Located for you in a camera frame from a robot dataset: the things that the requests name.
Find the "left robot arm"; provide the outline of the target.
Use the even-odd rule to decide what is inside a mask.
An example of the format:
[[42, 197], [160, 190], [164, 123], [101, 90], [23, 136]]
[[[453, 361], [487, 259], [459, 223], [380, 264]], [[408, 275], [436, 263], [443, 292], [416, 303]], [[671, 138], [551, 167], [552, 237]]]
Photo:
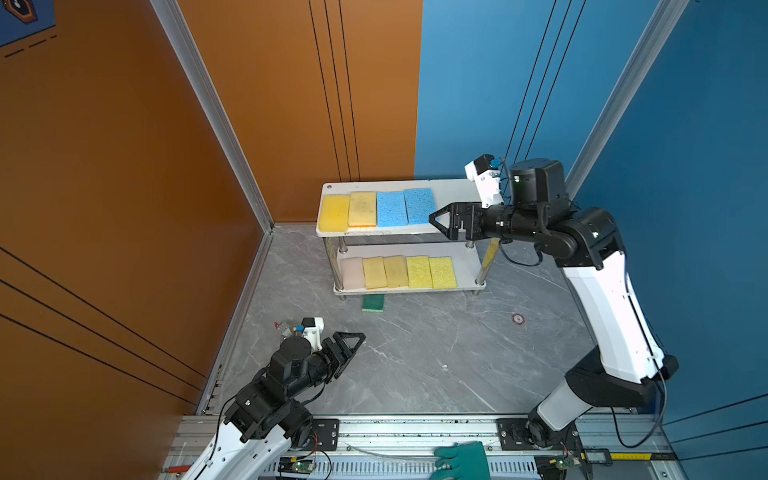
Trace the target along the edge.
[[313, 415], [297, 400], [304, 391], [339, 378], [366, 339], [336, 332], [318, 347], [300, 335], [284, 339], [270, 362], [223, 411], [208, 446], [186, 479], [257, 479], [310, 436]]

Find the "thick yellow sponge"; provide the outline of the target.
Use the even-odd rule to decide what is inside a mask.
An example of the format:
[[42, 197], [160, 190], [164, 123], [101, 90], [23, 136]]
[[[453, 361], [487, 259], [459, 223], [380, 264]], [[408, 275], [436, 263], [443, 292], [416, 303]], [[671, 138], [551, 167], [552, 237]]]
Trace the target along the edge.
[[317, 222], [321, 233], [343, 233], [349, 228], [349, 195], [323, 197]]

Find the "pale pink foam sponge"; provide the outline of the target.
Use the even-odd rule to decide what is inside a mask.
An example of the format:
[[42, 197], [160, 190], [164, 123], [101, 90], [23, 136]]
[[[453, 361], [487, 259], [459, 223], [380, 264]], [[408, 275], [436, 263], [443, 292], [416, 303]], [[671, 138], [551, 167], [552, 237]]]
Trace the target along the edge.
[[365, 288], [363, 259], [360, 257], [344, 258], [340, 262], [343, 289], [345, 291]]

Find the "yellow-green sponge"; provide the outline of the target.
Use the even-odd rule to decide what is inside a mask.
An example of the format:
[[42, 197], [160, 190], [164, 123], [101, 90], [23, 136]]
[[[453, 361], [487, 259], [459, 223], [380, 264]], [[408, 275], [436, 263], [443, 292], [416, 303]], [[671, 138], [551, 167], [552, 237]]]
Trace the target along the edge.
[[430, 260], [427, 256], [406, 258], [408, 287], [414, 290], [432, 289], [433, 280]]
[[429, 265], [433, 289], [451, 290], [458, 287], [451, 257], [430, 257]]

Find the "yellow foam sponge front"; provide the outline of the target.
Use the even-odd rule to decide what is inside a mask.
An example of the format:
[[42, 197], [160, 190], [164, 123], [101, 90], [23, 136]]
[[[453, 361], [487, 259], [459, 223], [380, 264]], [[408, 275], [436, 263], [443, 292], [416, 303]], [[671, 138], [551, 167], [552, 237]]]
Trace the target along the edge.
[[364, 283], [367, 290], [386, 288], [388, 285], [384, 259], [370, 257], [363, 259]]

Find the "blue sponge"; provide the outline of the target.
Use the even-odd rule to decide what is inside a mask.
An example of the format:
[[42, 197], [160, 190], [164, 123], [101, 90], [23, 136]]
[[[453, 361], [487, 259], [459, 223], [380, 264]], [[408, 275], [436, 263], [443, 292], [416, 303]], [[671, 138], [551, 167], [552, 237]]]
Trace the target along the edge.
[[378, 228], [395, 228], [408, 225], [408, 215], [403, 191], [377, 192], [376, 201]]
[[428, 225], [429, 217], [437, 210], [430, 188], [408, 189], [403, 192], [409, 225]]

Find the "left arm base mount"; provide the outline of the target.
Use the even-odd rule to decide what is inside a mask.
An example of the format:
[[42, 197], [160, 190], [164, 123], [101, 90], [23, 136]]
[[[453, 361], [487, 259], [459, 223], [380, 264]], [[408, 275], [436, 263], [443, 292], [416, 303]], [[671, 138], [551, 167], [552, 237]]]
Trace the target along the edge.
[[338, 418], [314, 418], [307, 439], [300, 446], [302, 451], [319, 448], [325, 452], [337, 450], [340, 420]]

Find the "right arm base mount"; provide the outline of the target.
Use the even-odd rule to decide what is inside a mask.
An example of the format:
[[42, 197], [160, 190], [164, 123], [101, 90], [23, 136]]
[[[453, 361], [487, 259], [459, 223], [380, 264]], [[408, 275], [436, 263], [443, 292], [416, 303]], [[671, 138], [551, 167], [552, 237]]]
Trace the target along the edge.
[[503, 451], [578, 450], [582, 447], [574, 422], [562, 430], [552, 430], [538, 418], [503, 417], [495, 422]]

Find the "green scouring sponge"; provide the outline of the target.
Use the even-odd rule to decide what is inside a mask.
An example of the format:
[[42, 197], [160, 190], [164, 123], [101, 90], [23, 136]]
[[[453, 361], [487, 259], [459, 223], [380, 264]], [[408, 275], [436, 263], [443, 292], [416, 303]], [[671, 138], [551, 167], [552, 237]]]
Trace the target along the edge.
[[384, 311], [386, 296], [384, 294], [365, 295], [362, 300], [361, 310], [368, 313], [381, 313]]

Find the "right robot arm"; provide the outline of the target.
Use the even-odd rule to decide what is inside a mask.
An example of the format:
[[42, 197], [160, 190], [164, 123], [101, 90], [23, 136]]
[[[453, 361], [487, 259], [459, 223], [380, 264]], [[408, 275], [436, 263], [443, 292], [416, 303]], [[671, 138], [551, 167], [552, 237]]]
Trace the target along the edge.
[[446, 238], [528, 242], [539, 259], [555, 260], [581, 307], [595, 347], [528, 415], [525, 431], [541, 449], [559, 444], [584, 413], [668, 403], [676, 357], [664, 353], [649, 328], [626, 266], [626, 249], [606, 210], [574, 206], [562, 164], [531, 159], [499, 171], [491, 155], [465, 167], [479, 194], [429, 216]]

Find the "yellow foam sponge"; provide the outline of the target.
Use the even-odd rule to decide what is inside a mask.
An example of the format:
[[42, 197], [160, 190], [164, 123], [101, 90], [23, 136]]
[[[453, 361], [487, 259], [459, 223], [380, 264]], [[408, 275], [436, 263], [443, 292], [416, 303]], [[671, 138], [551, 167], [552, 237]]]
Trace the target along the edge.
[[409, 286], [407, 261], [404, 256], [385, 257], [384, 268], [389, 289], [407, 288]]
[[386, 288], [388, 285], [384, 259], [370, 257], [363, 259], [364, 283], [367, 290]]
[[369, 228], [377, 225], [377, 193], [354, 192], [349, 196], [348, 226]]

